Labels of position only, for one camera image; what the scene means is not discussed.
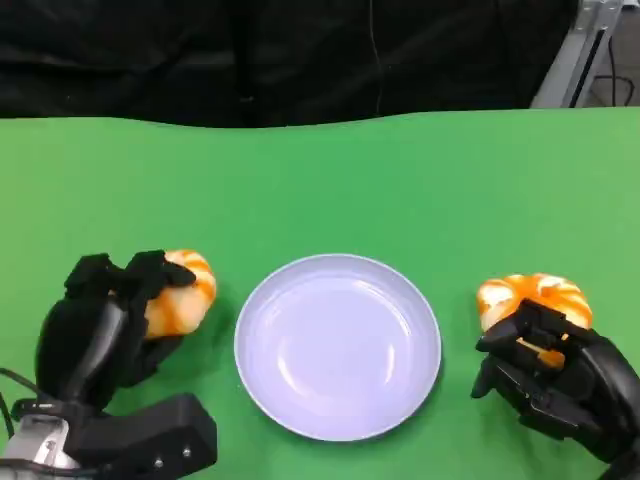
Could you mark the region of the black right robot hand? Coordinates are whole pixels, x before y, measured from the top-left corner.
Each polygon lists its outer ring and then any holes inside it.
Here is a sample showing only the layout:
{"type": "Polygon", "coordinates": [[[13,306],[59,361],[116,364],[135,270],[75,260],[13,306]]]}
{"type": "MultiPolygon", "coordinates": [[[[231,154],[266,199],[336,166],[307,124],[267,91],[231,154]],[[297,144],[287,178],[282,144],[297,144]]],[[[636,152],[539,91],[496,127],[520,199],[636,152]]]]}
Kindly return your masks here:
{"type": "Polygon", "coordinates": [[[471,395],[497,391],[522,425],[612,464],[639,443],[639,376],[611,340],[532,300],[479,338],[471,395]]]}

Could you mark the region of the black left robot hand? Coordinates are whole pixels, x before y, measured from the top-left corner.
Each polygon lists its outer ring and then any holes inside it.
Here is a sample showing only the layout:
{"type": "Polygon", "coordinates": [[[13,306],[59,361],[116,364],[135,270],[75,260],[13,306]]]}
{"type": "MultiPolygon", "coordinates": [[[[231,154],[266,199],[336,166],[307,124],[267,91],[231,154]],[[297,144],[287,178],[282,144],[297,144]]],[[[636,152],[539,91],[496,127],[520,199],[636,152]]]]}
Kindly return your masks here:
{"type": "Polygon", "coordinates": [[[118,389],[155,375],[183,339],[149,338],[147,304],[195,281],[162,250],[139,252],[126,267],[106,253],[81,257],[41,328],[35,373],[42,395],[102,411],[118,389]]]}

